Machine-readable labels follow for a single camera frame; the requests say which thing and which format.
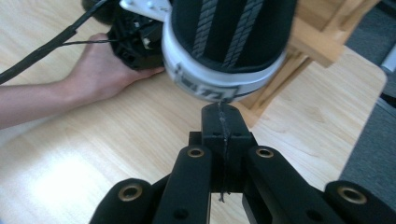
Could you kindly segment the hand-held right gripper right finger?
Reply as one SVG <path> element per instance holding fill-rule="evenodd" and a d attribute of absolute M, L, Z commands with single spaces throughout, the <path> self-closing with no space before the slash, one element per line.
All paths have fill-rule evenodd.
<path fill-rule="evenodd" d="M 256 141 L 241 113 L 234 106 L 222 107 L 222 127 L 225 134 L 222 190 L 241 192 L 246 179 L 246 153 L 256 145 Z"/>

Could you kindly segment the grey metal stand leg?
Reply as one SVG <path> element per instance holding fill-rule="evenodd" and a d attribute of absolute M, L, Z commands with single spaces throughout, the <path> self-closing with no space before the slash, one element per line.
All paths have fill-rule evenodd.
<path fill-rule="evenodd" d="M 396 44 L 390 50 L 380 67 L 390 73 L 396 71 Z"/>

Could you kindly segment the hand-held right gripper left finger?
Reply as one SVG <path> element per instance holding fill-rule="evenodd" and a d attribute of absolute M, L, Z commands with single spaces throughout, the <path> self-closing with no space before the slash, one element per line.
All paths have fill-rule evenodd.
<path fill-rule="evenodd" d="M 222 105 L 206 105 L 201 110 L 201 131 L 190 132 L 190 146 L 204 146 L 212 153 L 211 184 L 213 192 L 226 192 L 225 156 L 228 140 Z"/>

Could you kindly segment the black white lace-up sneaker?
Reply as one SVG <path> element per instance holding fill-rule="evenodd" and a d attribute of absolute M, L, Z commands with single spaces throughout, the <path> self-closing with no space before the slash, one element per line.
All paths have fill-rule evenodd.
<path fill-rule="evenodd" d="M 172 0 L 163 61 L 185 92 L 238 101 L 275 75 L 286 58 L 298 0 Z"/>

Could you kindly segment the wooden three-tier shoe rack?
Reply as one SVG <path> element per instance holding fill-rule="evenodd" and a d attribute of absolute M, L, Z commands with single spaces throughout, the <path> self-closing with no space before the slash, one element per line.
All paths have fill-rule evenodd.
<path fill-rule="evenodd" d="M 268 84 L 239 103 L 252 127 L 266 107 L 311 63 L 336 63 L 363 17 L 381 0 L 298 0 L 287 55 Z"/>

